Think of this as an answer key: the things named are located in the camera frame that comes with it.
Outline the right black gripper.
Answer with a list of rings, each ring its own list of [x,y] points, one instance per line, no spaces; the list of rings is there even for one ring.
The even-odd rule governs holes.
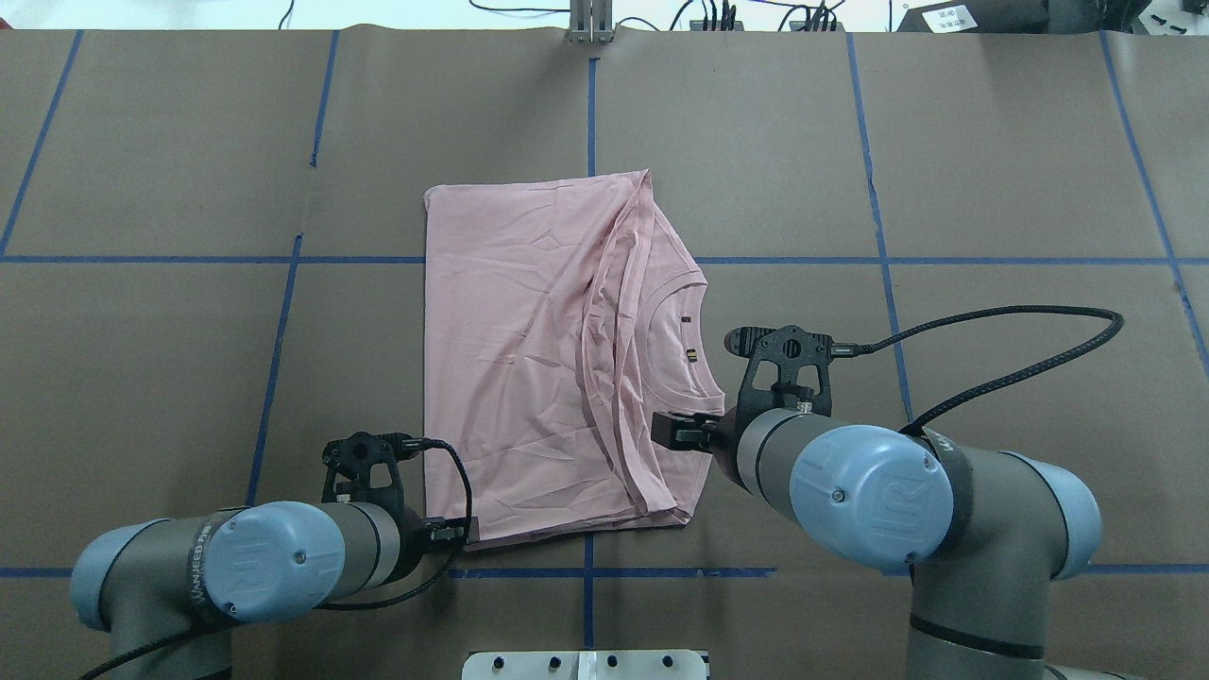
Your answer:
[[[722,474],[733,483],[744,483],[739,466],[741,437],[747,425],[741,409],[724,414],[652,413],[652,442],[669,451],[712,453]]]

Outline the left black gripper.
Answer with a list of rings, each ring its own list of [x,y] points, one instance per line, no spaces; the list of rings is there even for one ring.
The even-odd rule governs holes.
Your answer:
[[[420,567],[427,551],[461,551],[468,538],[467,518],[424,518],[407,506],[384,509],[389,519],[377,521],[380,571],[384,582],[397,582]]]

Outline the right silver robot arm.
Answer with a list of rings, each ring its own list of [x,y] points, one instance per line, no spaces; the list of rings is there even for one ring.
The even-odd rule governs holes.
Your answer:
[[[670,451],[712,453],[744,490],[864,567],[912,576],[908,679],[1097,679],[1046,653],[1049,586],[1088,567],[1104,534],[1070,469],[925,430],[777,408],[656,413]]]

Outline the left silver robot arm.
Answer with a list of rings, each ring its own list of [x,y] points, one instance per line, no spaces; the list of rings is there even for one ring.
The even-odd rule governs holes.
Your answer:
[[[436,575],[375,603],[359,594],[440,551],[436,572],[449,572],[476,535],[472,515],[394,517],[368,501],[273,501],[117,528],[85,548],[70,578],[79,622],[110,636],[111,658],[85,676],[229,679],[237,628],[406,603]]]

